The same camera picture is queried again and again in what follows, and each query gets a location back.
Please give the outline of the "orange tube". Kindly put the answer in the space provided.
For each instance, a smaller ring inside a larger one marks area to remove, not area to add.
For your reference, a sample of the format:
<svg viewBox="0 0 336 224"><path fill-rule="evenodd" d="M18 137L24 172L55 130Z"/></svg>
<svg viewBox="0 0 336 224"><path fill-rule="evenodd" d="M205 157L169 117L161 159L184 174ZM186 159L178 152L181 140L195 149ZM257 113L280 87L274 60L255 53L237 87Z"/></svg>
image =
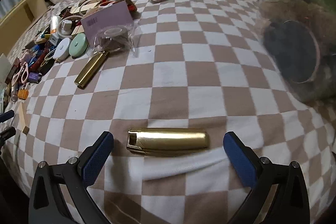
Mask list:
<svg viewBox="0 0 336 224"><path fill-rule="evenodd" d="M27 89L19 89L18 90L18 98L20 100L26 100L29 96L29 91Z"/></svg>

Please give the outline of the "pink carabiner clip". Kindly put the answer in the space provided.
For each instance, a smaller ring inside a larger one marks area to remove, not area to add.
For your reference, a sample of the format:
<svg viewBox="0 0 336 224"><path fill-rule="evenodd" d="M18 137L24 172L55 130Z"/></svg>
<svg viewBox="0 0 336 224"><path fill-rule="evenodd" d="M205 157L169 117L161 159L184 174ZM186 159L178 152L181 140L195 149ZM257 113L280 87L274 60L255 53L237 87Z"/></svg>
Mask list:
<svg viewBox="0 0 336 224"><path fill-rule="evenodd" d="M11 84L14 86L17 83L25 84L29 77L29 66L27 62L22 63L19 72L16 73L11 81Z"/></svg>

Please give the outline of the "purple lighter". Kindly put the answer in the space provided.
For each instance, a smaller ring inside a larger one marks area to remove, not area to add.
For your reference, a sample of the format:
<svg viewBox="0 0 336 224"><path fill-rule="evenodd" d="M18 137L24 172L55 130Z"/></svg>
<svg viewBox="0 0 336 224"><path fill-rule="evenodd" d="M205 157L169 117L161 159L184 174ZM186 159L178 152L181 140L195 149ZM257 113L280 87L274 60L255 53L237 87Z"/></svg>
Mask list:
<svg viewBox="0 0 336 224"><path fill-rule="evenodd" d="M27 81L29 83L38 84L42 80L42 75L40 73L30 72Z"/></svg>

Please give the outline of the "gold lighter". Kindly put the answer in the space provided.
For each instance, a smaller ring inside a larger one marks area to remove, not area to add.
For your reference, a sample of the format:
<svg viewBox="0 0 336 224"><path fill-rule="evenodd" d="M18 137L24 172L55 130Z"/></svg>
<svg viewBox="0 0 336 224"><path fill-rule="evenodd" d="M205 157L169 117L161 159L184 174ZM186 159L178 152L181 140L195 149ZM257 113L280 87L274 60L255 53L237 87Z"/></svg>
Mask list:
<svg viewBox="0 0 336 224"><path fill-rule="evenodd" d="M204 151L210 138L197 128L131 128L126 148L132 153L154 156L177 156Z"/></svg>
<svg viewBox="0 0 336 224"><path fill-rule="evenodd" d="M84 89L109 56L108 51L96 53L74 80L78 88Z"/></svg>

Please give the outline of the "white round tape measure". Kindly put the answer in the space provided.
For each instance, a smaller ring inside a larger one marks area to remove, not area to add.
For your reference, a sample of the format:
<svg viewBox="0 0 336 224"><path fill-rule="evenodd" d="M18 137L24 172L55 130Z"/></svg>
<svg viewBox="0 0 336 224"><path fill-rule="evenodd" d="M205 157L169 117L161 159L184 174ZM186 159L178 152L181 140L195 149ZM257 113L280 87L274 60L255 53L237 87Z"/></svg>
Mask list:
<svg viewBox="0 0 336 224"><path fill-rule="evenodd" d="M70 38L64 38L56 47L56 50L53 55L53 59L56 62L64 61L70 54L69 54L69 47L72 40Z"/></svg>

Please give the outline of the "wooden bedside shelf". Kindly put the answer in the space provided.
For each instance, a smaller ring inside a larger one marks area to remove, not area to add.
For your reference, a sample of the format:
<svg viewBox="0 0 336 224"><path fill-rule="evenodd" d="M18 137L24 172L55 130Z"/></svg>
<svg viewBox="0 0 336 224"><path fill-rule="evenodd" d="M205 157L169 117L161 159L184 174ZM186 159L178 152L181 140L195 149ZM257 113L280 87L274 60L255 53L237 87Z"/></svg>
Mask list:
<svg viewBox="0 0 336 224"><path fill-rule="evenodd" d="M45 0L22 0L15 5L1 19L1 54L8 56L19 38L48 10Z"/></svg>

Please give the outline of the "mint round tape measure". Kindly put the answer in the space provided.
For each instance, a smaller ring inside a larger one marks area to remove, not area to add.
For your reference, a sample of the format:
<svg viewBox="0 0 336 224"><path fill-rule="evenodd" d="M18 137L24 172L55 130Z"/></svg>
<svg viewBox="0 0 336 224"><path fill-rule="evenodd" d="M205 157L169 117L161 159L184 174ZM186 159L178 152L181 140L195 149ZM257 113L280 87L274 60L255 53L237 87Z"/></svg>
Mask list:
<svg viewBox="0 0 336 224"><path fill-rule="evenodd" d="M85 52L87 47L88 41L86 35L84 33L79 33L70 43L69 54L74 58L80 57Z"/></svg>

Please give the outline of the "white bottle orange cap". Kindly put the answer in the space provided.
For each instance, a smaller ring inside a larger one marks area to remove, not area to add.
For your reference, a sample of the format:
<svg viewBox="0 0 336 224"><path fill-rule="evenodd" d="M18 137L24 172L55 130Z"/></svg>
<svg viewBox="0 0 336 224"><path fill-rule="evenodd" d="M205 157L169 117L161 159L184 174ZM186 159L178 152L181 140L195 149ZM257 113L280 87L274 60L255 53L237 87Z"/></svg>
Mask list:
<svg viewBox="0 0 336 224"><path fill-rule="evenodd" d="M57 32L58 25L62 19L58 15L54 15L51 17L51 22L50 22L50 34L54 34Z"/></svg>

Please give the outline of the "checkered bed sheet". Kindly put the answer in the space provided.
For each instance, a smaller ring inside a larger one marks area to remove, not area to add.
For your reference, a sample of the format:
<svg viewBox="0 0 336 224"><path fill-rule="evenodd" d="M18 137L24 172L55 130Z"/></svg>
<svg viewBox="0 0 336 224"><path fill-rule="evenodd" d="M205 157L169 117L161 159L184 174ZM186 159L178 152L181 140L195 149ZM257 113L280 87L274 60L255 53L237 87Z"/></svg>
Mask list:
<svg viewBox="0 0 336 224"><path fill-rule="evenodd" d="M113 223L226 223L248 189L228 162L159 180L136 178L148 157L130 153L135 127L201 128L223 152L233 131L258 155L300 163L316 221L335 197L334 102L308 106L286 88L255 34L256 0L132 0L141 16L137 54L110 57L85 89L88 56L55 64L23 102L30 130L2 159L25 194L40 161L66 162L103 131L115 139L88 191Z"/></svg>

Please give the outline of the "dark round plush item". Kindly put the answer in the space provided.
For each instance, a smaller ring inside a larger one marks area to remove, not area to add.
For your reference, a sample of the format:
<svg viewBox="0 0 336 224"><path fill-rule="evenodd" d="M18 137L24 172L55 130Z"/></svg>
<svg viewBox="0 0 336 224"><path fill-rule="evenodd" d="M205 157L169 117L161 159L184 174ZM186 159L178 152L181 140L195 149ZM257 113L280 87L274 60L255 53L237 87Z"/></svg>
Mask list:
<svg viewBox="0 0 336 224"><path fill-rule="evenodd" d="M264 29L262 42L284 79L303 84L314 78L320 64L318 43L301 22L272 22Z"/></svg>

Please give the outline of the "brown tape roll in bag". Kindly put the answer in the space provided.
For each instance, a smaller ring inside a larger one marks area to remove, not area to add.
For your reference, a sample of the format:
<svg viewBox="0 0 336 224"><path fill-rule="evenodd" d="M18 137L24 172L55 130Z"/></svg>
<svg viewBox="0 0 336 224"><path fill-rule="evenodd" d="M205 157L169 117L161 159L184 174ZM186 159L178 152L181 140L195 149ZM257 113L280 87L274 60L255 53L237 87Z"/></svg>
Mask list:
<svg viewBox="0 0 336 224"><path fill-rule="evenodd" d="M107 51L111 54L131 52L136 55L141 35L142 31L136 23L102 28L91 39L87 54L93 57Z"/></svg>

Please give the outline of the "lilac flat box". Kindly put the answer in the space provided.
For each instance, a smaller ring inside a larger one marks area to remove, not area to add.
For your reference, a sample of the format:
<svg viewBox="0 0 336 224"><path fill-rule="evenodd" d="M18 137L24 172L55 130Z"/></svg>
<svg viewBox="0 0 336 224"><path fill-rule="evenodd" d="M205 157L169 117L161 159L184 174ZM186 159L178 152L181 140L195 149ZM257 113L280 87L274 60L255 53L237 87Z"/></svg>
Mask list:
<svg viewBox="0 0 336 224"><path fill-rule="evenodd" d="M81 19L84 33L91 47L96 35L107 27L132 24L133 19L125 1L112 4Z"/></svg>

